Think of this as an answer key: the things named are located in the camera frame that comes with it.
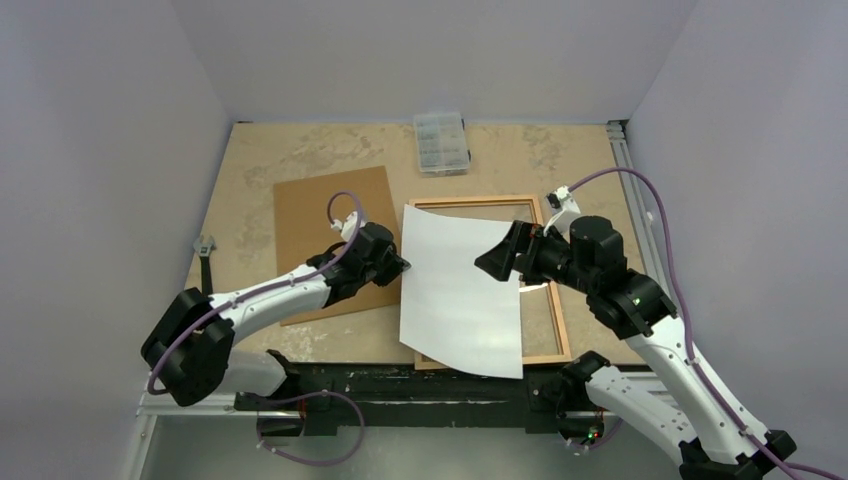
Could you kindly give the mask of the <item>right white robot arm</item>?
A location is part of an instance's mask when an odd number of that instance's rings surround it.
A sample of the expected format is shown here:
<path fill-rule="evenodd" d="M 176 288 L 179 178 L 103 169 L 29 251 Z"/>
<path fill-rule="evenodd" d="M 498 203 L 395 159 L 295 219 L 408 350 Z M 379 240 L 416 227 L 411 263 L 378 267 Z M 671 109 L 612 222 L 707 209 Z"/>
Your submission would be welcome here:
<path fill-rule="evenodd" d="M 729 391 L 686 340 L 684 318 L 651 277 L 629 268 L 610 220 L 583 216 L 566 235 L 523 221 L 475 266 L 498 281 L 517 272 L 530 284 L 556 283 L 585 295 L 590 312 L 657 375 L 675 403 L 632 386 L 611 362 L 588 351 L 563 367 L 557 407 L 592 403 L 617 414 L 660 447 L 683 479 L 761 479 L 797 450 Z"/>

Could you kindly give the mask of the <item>landscape photo print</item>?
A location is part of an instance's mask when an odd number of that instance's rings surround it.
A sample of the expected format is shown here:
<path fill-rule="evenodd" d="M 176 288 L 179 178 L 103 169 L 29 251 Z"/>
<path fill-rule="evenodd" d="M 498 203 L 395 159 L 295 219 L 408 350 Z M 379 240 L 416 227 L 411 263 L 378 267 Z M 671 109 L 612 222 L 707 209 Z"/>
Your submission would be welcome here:
<path fill-rule="evenodd" d="M 504 239 L 507 221 L 459 218 L 407 206 L 399 340 L 454 370 L 523 376 L 517 278 L 493 279 L 474 264 Z"/>

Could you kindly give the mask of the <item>brown frame backing board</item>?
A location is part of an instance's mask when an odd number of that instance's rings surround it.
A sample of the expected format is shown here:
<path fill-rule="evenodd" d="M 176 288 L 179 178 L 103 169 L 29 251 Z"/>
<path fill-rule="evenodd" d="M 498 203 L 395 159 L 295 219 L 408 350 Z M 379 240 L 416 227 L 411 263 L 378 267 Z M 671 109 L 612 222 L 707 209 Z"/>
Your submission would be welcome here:
<path fill-rule="evenodd" d="M 274 231 L 277 274 L 285 274 L 310 257 L 323 253 L 330 245 L 341 241 L 333 231 L 327 216 L 327 205 L 339 191 L 350 191 L 360 200 L 365 218 L 386 227 L 399 247 L 400 228 L 394 209 L 389 180 L 384 166 L 351 170 L 306 179 L 278 183 L 273 187 Z M 333 202 L 333 218 L 345 220 L 354 210 L 353 201 L 346 196 Z M 401 282 L 394 280 L 387 287 L 369 283 L 350 299 L 326 309 L 298 314 L 282 320 L 282 325 L 294 325 L 349 313 L 397 306 Z"/>

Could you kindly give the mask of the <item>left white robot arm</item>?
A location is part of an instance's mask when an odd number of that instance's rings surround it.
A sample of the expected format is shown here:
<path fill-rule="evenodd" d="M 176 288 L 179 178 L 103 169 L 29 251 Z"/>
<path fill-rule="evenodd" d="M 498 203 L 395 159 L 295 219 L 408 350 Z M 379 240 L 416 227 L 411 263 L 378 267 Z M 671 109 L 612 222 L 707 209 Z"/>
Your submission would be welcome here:
<path fill-rule="evenodd" d="M 229 293 L 181 291 L 140 347 L 150 368 L 146 389 L 177 405 L 194 405 L 225 380 L 234 347 L 245 338 L 302 313 L 354 297 L 363 287 L 387 287 L 410 269 L 385 227 L 368 222 L 345 242 L 277 278 Z"/>

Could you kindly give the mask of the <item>wooden picture frame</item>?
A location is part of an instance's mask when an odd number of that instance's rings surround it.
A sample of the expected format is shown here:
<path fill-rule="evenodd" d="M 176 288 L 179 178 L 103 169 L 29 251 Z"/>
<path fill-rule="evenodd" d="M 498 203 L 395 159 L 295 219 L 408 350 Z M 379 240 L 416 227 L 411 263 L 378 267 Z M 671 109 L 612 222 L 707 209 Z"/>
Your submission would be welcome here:
<path fill-rule="evenodd" d="M 411 199 L 408 201 L 408 205 L 424 210 L 461 207 L 482 208 L 524 206 L 529 208 L 531 220 L 534 223 L 540 223 L 543 220 L 540 201 L 536 195 L 488 195 L 476 197 Z M 524 356 L 522 360 L 525 366 L 562 364 L 572 359 L 559 291 L 551 284 L 546 286 L 546 290 L 558 353 L 551 355 Z"/>

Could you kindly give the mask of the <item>clear plastic organizer box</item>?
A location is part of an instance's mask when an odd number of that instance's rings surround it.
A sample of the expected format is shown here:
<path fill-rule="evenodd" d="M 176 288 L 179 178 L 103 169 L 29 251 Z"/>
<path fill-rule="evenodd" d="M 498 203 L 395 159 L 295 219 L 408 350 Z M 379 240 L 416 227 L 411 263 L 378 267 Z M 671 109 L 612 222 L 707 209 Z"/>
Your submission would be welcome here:
<path fill-rule="evenodd" d="M 459 112 L 434 112 L 413 117 L 418 166 L 424 176 L 467 174 L 472 155 L 465 122 Z"/>

